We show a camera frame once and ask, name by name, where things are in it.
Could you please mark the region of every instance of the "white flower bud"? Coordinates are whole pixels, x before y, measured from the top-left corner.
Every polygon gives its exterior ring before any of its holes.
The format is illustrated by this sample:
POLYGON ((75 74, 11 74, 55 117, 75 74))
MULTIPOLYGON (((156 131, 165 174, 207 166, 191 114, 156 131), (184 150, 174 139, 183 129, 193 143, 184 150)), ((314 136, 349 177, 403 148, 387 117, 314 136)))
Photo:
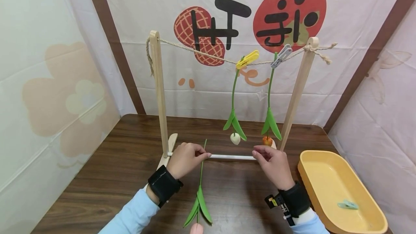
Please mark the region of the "white flower bud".
POLYGON ((232 133, 230 135, 230 139, 233 142, 233 144, 240 144, 241 137, 238 133, 232 133))

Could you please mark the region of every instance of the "yellow tray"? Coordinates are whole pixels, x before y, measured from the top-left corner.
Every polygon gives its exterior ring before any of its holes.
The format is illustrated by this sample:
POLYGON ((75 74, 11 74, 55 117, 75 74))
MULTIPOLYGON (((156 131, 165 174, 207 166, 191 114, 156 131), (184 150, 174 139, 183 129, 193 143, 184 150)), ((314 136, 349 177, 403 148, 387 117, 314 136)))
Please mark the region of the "yellow tray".
POLYGON ((353 169, 339 155, 328 151, 303 151, 298 164, 312 205, 325 227, 336 234, 382 234, 387 220, 353 169), (337 206, 344 199, 358 210, 337 206))

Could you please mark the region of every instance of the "light blue sleeve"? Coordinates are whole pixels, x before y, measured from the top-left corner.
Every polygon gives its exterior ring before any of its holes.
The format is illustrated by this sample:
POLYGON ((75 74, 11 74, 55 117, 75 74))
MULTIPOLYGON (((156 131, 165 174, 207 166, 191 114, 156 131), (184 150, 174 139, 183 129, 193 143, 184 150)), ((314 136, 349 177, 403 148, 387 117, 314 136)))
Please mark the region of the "light blue sleeve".
POLYGON ((139 234, 158 211, 159 206, 150 200, 144 188, 140 189, 99 234, 139 234))
POLYGON ((312 220, 291 226, 290 228, 292 229, 293 234, 329 234, 316 213, 312 220))

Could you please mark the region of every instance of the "chinese character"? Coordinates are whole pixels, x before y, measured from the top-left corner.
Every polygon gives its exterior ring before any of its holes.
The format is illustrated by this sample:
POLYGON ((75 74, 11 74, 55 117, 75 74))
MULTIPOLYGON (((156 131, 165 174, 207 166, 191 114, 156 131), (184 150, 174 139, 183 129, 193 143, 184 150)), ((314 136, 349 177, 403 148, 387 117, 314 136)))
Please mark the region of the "chinese character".
POLYGON ((266 27, 268 28, 268 29, 258 29, 257 32, 255 33, 257 40, 259 40, 259 37, 266 37, 264 39, 265 46, 279 47, 285 43, 286 37, 292 39, 293 43, 297 43, 299 40, 299 35, 304 34, 307 27, 311 27, 315 25, 315 23, 317 23, 318 21, 318 13, 310 12, 307 15, 303 16, 303 23, 301 23, 302 21, 301 11, 299 7, 297 6, 300 6, 301 4, 303 4, 305 0, 293 0, 295 2, 296 7, 294 7, 294 5, 289 7, 290 9, 289 12, 291 13, 283 11, 287 7, 287 1, 288 0, 279 0, 279 2, 277 2, 277 9, 280 10, 280 12, 265 13, 264 15, 264 23, 265 24, 277 24, 276 28, 271 28, 270 26, 267 26, 267 25, 258 26, 259 28, 261 26, 263 26, 264 28, 266 27))
POLYGON ((227 12, 227 29, 217 29, 214 17, 211 18, 210 28, 199 28, 197 26, 195 11, 191 11, 192 32, 194 34, 195 50, 197 51, 200 51, 199 37, 211 38, 212 45, 215 45, 216 37, 226 37, 226 49, 230 50, 232 37, 238 36, 238 31, 233 29, 233 15, 245 18, 251 15, 250 7, 234 0, 215 0, 215 6, 219 10, 227 12))

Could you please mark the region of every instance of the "yellow clothespin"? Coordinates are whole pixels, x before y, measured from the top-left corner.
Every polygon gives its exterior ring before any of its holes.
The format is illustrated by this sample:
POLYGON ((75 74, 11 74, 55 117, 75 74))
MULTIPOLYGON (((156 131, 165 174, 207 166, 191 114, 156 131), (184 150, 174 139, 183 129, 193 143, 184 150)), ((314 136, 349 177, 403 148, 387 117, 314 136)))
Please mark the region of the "yellow clothespin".
POLYGON ((235 66, 238 70, 240 70, 241 68, 247 66, 247 64, 251 64, 252 62, 257 60, 257 58, 259 58, 259 51, 255 50, 252 53, 250 53, 249 55, 245 56, 235 66))

